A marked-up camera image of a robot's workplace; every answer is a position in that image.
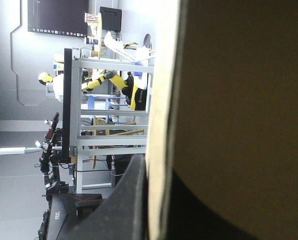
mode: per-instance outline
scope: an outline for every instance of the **black monitor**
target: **black monitor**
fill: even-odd
[[[121,31],[121,9],[100,7],[100,12],[102,16],[102,29],[109,31]]]
[[[28,0],[28,31],[86,37],[88,9],[89,0]]]

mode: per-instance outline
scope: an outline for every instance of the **tv screen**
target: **tv screen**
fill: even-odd
[[[28,0],[28,31],[86,37],[88,8],[89,0]]]

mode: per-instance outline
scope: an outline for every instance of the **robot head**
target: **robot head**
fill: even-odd
[[[47,82],[51,83],[53,81],[53,77],[51,77],[50,74],[43,72],[43,73],[40,73],[40,75],[38,76],[38,81],[42,85],[45,85]]]

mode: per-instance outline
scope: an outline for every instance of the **floor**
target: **floor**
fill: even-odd
[[[1,147],[35,147],[36,140],[42,140],[44,132],[0,132]],[[40,152],[21,155],[0,156],[0,240],[34,240],[47,209],[43,178],[39,168]],[[86,162],[84,170],[91,169]],[[107,169],[99,162],[97,169]],[[60,169],[62,181],[71,184],[67,169]],[[86,172],[83,184],[108,183],[110,172]],[[91,189],[84,193],[102,193],[107,198],[113,189]]]

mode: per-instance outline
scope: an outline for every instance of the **humanoid robot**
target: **humanoid robot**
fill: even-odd
[[[53,78],[46,72],[38,76],[38,81],[42,85],[53,83],[55,96],[60,102],[63,101],[63,76],[63,74],[60,74]],[[96,80],[92,80],[90,77],[84,77],[81,89],[84,92],[90,92],[99,87],[105,80],[110,80],[126,96],[126,102],[132,110],[145,110],[147,90],[140,89],[134,84],[134,78],[131,72],[128,72],[128,78],[126,80],[123,80],[117,74],[117,71],[104,71]]]

